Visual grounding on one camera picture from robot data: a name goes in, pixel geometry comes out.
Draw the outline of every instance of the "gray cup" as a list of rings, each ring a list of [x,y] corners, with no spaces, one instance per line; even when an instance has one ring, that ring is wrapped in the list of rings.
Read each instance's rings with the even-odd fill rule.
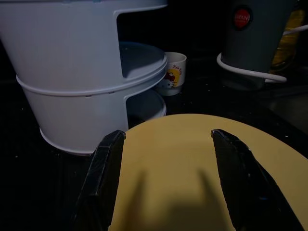
[[[221,60],[241,69],[268,72],[296,0],[235,0],[227,22]],[[222,83],[258,90],[265,80],[224,71]]]

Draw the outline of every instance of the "red logo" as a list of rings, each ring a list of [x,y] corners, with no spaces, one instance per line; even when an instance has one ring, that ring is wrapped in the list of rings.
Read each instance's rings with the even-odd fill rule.
[[[246,8],[237,9],[234,13],[233,22],[238,30],[244,29],[251,22],[250,10]]]

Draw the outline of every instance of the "black countertop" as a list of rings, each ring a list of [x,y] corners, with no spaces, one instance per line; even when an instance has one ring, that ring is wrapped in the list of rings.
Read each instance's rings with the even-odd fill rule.
[[[21,88],[0,86],[1,226],[3,230],[53,229],[79,193],[89,158],[48,145]],[[234,119],[278,138],[305,157],[308,136],[259,100],[259,92],[222,86],[215,75],[187,78],[182,92],[165,97],[167,114],[198,113]]]

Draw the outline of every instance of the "yellow plate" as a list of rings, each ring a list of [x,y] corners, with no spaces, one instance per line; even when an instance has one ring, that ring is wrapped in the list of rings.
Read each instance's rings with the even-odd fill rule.
[[[273,176],[308,230],[308,160],[251,126],[216,116],[171,115],[127,132],[110,231],[234,230],[210,131],[239,137]]]

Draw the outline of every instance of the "hello kitty mug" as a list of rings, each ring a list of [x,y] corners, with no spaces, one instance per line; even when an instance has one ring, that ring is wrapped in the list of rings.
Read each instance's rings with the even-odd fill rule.
[[[156,85],[156,91],[163,96],[178,94],[185,80],[186,60],[184,54],[166,52],[168,64],[165,77]]]

